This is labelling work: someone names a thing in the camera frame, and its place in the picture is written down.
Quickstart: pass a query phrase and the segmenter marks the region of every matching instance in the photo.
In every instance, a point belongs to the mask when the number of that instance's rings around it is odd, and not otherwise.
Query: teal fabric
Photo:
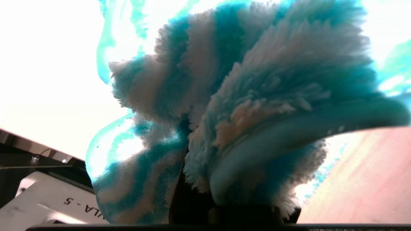
[[[184,158],[187,182],[216,204],[287,217],[342,154],[327,137],[409,125],[411,0],[102,6],[98,73],[132,111],[86,155],[112,223],[167,223]]]

